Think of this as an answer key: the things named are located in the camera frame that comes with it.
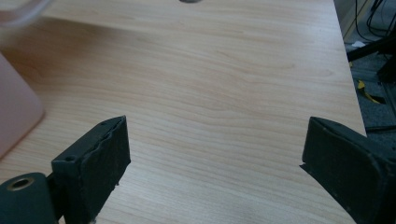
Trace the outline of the black metal stand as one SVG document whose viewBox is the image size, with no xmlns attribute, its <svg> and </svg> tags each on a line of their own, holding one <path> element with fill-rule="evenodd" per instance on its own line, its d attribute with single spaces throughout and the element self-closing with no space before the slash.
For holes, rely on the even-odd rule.
<svg viewBox="0 0 396 224">
<path fill-rule="evenodd" d="M 354 49 L 346 54 L 350 62 L 373 53 L 388 54 L 390 58 L 378 70 L 377 76 L 380 81 L 396 83 L 396 33 L 376 40 L 362 48 Z"/>
</svg>

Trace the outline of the yellow black tape strip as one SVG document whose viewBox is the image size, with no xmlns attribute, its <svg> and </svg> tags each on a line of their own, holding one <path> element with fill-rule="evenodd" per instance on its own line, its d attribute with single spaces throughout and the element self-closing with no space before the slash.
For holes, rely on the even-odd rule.
<svg viewBox="0 0 396 224">
<path fill-rule="evenodd" d="M 365 89 L 365 83 L 362 80 L 358 80 L 358 91 L 369 101 L 375 103 L 375 104 L 381 104 L 384 105 L 386 103 L 385 99 L 380 96 L 375 96 L 370 94 L 369 92 L 366 91 Z"/>
</svg>

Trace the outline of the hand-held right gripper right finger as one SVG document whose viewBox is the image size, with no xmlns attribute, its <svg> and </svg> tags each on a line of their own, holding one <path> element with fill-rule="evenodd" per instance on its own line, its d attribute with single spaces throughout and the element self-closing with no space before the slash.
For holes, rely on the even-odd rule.
<svg viewBox="0 0 396 224">
<path fill-rule="evenodd" d="M 312 117 L 302 161 L 357 224 L 396 224 L 396 150 Z"/>
</svg>

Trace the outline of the pink plastic container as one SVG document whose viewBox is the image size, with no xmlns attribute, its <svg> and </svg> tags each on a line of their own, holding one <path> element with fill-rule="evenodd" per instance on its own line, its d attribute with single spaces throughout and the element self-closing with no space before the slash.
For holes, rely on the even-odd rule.
<svg viewBox="0 0 396 224">
<path fill-rule="evenodd" d="M 42 119 L 44 108 L 35 92 L 0 53 L 0 158 Z"/>
</svg>

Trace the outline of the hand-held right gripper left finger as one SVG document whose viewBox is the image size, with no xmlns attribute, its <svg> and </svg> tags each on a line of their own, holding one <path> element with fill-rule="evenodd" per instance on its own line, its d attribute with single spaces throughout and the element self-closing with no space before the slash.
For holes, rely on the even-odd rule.
<svg viewBox="0 0 396 224">
<path fill-rule="evenodd" d="M 100 122 L 51 162 L 67 224 L 94 221 L 131 163 L 124 116 Z"/>
</svg>

